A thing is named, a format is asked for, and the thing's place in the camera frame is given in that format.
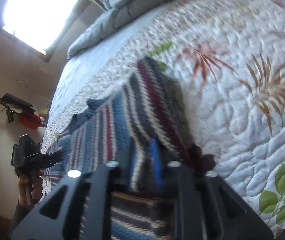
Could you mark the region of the person's left forearm dark sleeve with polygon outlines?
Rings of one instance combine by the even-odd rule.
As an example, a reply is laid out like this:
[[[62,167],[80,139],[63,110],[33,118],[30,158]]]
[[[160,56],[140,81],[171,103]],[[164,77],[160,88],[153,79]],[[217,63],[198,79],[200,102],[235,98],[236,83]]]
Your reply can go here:
[[[19,202],[17,202],[15,212],[13,214],[8,236],[11,237],[12,232],[15,230],[17,225],[25,218],[26,215],[30,213],[30,211],[35,207],[35,205],[26,205],[23,206]]]

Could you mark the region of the person's left hand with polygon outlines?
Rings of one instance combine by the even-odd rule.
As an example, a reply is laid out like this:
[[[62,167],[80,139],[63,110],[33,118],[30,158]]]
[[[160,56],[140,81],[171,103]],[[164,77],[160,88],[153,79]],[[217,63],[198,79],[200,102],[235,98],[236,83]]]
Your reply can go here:
[[[39,171],[32,179],[20,176],[18,179],[18,203],[28,209],[31,209],[37,204],[43,196],[42,176],[44,173]]]

